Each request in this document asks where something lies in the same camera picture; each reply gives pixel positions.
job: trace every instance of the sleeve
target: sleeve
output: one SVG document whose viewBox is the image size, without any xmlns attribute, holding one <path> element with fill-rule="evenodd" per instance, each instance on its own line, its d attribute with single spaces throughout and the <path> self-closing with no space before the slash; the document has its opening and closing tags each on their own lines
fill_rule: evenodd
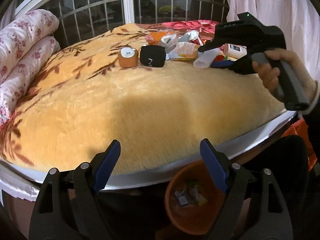
<svg viewBox="0 0 320 240">
<path fill-rule="evenodd" d="M 316 97 L 310 107 L 302 112 L 302 116 L 308 125 L 309 141 L 312 144 L 318 160 L 320 160 L 320 85 L 317 85 Z"/>
</svg>

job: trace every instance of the hand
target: hand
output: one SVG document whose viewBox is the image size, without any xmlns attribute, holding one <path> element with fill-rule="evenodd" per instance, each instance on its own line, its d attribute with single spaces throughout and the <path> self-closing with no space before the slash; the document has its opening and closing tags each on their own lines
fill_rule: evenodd
<svg viewBox="0 0 320 240">
<path fill-rule="evenodd" d="M 282 59 L 289 62 L 293 71 L 296 73 L 297 78 L 300 80 L 301 86 L 303 87 L 307 98 L 310 100 L 310 102 L 315 98 L 317 83 L 310 77 L 308 71 L 296 53 L 285 49 L 267 50 L 264 53 L 272 60 Z M 252 62 L 252 67 L 262 79 L 264 87 L 267 88 L 272 95 L 274 95 L 276 87 L 279 85 L 278 76 L 280 75 L 280 70 L 277 67 L 272 68 L 269 63 L 260 65 L 256 61 Z"/>
</svg>

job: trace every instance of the orange bucket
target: orange bucket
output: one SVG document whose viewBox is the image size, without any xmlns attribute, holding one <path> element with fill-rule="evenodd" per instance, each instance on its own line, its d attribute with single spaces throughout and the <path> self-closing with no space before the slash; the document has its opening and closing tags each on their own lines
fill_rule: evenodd
<svg viewBox="0 0 320 240">
<path fill-rule="evenodd" d="M 174 192 L 183 183 L 198 181 L 199 193 L 207 199 L 201 206 L 178 205 Z M 164 197 L 164 205 L 173 225 L 191 235 L 205 235 L 220 212 L 226 195 L 218 190 L 203 161 L 191 163 L 179 171 L 170 181 Z"/>
</svg>

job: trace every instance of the white sleeve cuff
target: white sleeve cuff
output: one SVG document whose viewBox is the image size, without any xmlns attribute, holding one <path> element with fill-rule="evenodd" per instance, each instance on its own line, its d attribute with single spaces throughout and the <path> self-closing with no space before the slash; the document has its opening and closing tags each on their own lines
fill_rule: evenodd
<svg viewBox="0 0 320 240">
<path fill-rule="evenodd" d="M 310 106 L 306 110 L 299 112 L 299 114 L 301 114 L 301 115 L 310 114 L 312 112 L 312 110 L 316 107 L 318 100 L 319 100 L 319 96 L 320 96 L 320 85 L 319 85 L 319 83 L 317 83 L 317 92 L 316 92 L 315 98 L 310 103 Z"/>
</svg>

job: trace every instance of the red bag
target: red bag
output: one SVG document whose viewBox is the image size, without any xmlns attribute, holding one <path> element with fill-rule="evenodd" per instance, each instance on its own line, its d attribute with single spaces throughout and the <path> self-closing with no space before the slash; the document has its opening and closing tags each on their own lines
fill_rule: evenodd
<svg viewBox="0 0 320 240">
<path fill-rule="evenodd" d="M 299 135 L 303 138 L 307 145 L 307 152 L 308 152 L 308 166 L 309 171 L 312 170 L 313 166 L 317 162 L 317 156 L 312 148 L 312 145 L 309 141 L 308 137 L 308 125 L 306 124 L 306 121 L 302 118 L 299 121 L 295 122 L 293 125 L 290 126 L 290 128 L 284 132 L 282 137 L 288 136 L 288 135 Z"/>
</svg>

